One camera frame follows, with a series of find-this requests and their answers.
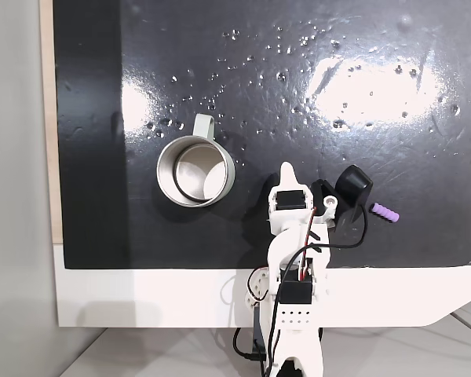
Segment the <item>cable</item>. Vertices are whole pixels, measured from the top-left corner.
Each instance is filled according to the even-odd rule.
[[[253,277],[254,273],[257,272],[259,269],[266,269],[268,268],[268,266],[266,265],[263,265],[262,267],[257,267],[256,269],[254,269],[253,271],[251,271],[251,274],[250,274],[250,277],[248,277],[248,281],[246,282],[246,288],[248,290],[248,293],[251,295],[251,297],[253,297],[253,299],[255,301],[263,301],[265,300],[265,297],[267,297],[267,294],[268,294],[268,290],[264,293],[264,295],[262,297],[257,297],[253,291],[251,290],[251,287],[250,287],[250,282],[251,282],[251,277]]]
[[[304,246],[309,244],[309,234],[311,232],[312,222],[314,221],[314,214],[316,214],[316,211],[317,211],[317,208],[313,207],[311,218],[309,219],[309,226],[307,227],[307,233],[305,234]],[[305,251],[304,251],[304,255],[302,256],[301,261],[300,261],[300,269],[298,270],[299,280],[303,280],[305,278],[305,270],[306,270],[306,266],[305,266]]]
[[[276,336],[276,343],[274,344],[274,348],[272,348],[272,355],[276,353],[277,342],[279,341],[280,336],[281,336],[281,330],[278,330],[277,336]]]
[[[251,353],[245,353],[237,347],[237,337],[239,336],[240,332],[241,332],[241,328],[237,328],[235,330],[234,339],[232,340],[232,347],[234,347],[235,353],[237,353],[239,356],[244,357],[246,360],[253,360],[254,358]]]
[[[271,327],[270,327],[270,333],[268,335],[268,343],[267,344],[272,344],[272,338],[274,335],[274,330],[276,329],[276,317],[277,317],[277,307],[279,305],[279,300],[281,299],[281,294],[283,292],[283,285],[286,280],[286,275],[290,271],[291,266],[295,262],[295,259],[297,259],[298,255],[303,253],[309,248],[312,248],[318,252],[321,252],[321,247],[332,247],[336,249],[353,249],[355,247],[358,247],[360,244],[363,243],[364,237],[367,234],[368,230],[368,216],[367,216],[367,210],[365,209],[364,206],[360,205],[361,210],[363,211],[363,219],[364,219],[364,227],[363,227],[363,233],[361,234],[361,238],[358,242],[352,244],[352,245],[338,245],[336,243],[310,243],[308,245],[305,245],[301,247],[299,250],[293,254],[293,257],[291,257],[290,261],[288,262],[286,268],[284,269],[284,274],[283,277],[281,278],[281,284],[279,285],[279,288],[277,289],[276,293],[276,300],[274,304],[274,310],[272,311],[272,322],[271,322]],[[269,368],[267,370],[267,375],[270,375],[270,371],[272,369],[272,364],[274,363],[274,351],[270,352],[270,347],[268,348],[268,365]]]
[[[253,344],[257,347],[258,360],[260,361],[260,373],[261,377],[265,377],[265,366],[264,366],[264,357],[261,355],[260,347],[258,346],[257,340],[253,339]]]

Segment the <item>black wire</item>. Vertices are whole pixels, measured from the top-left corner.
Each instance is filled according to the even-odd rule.
[[[274,330],[276,329],[276,317],[277,317],[277,306],[279,305],[279,300],[281,299],[281,294],[283,292],[283,285],[286,279],[286,275],[290,271],[291,266],[295,262],[295,259],[297,259],[298,255],[300,253],[303,253],[309,248],[312,248],[318,252],[321,252],[321,247],[332,247],[336,249],[353,249],[355,247],[358,247],[360,244],[363,243],[364,237],[367,234],[368,230],[368,216],[367,216],[367,210],[365,209],[364,206],[360,205],[361,210],[363,211],[363,220],[364,220],[364,227],[363,227],[363,233],[361,234],[361,238],[358,242],[352,244],[352,245],[338,245],[336,243],[310,243],[309,245],[305,245],[298,249],[295,254],[293,254],[293,257],[291,257],[291,260],[288,262],[286,268],[284,269],[283,277],[281,278],[281,284],[279,285],[279,288],[277,289],[276,293],[276,302],[274,304],[274,310],[272,311],[272,322],[270,326],[270,333],[268,335],[268,343],[267,344],[272,344],[272,338],[274,335]],[[268,366],[269,368],[267,369],[267,375],[270,375],[270,371],[272,368],[272,364],[274,362],[274,352],[271,352],[271,348],[268,348]]]
[[[277,331],[277,336],[276,336],[276,344],[274,344],[274,348],[272,348],[272,355],[276,353],[276,347],[277,347],[277,342],[279,341],[279,337],[281,336],[281,330]]]
[[[253,296],[253,299],[255,301],[264,301],[265,300],[265,297],[267,297],[267,294],[268,294],[268,290],[264,293],[264,295],[262,297],[257,297],[253,291],[251,290],[251,286],[250,286],[250,281],[251,281],[251,277],[254,275],[255,272],[257,272],[259,269],[264,269],[266,268],[267,266],[264,265],[262,267],[257,267],[256,269],[254,269],[253,271],[251,271],[251,274],[250,274],[250,277],[248,277],[248,281],[246,282],[246,287],[248,289],[248,292],[250,293],[251,296]]]
[[[234,339],[232,340],[232,347],[234,347],[235,353],[237,353],[239,356],[244,357],[247,360],[252,360],[251,353],[245,353],[237,347],[237,337],[239,336],[240,332],[241,332],[241,328],[237,328],[235,330]]]
[[[261,355],[260,347],[258,346],[257,340],[253,339],[253,344],[257,347],[258,351],[258,360],[260,361],[260,373],[261,377],[265,377],[265,366],[264,366],[264,357]]]

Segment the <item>black surface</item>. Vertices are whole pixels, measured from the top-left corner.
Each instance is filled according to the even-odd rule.
[[[365,244],[329,267],[471,264],[471,1],[54,0],[54,12],[67,268],[264,265],[283,161],[308,185],[356,164],[369,203],[400,213],[370,217]],[[187,209],[155,165],[198,112],[217,118],[236,178],[221,202]],[[331,240],[354,242],[360,222]]]

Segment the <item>gray wall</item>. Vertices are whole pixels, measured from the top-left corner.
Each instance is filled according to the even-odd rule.
[[[38,0],[0,0],[0,377],[58,376],[100,334],[58,328]]]

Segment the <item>floor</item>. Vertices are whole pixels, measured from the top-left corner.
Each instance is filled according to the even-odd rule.
[[[258,377],[258,363],[232,350],[232,334],[108,329],[62,377]],[[243,330],[239,346],[249,345],[250,331]],[[425,328],[327,329],[323,359],[325,377],[471,377],[471,330],[452,316]]]

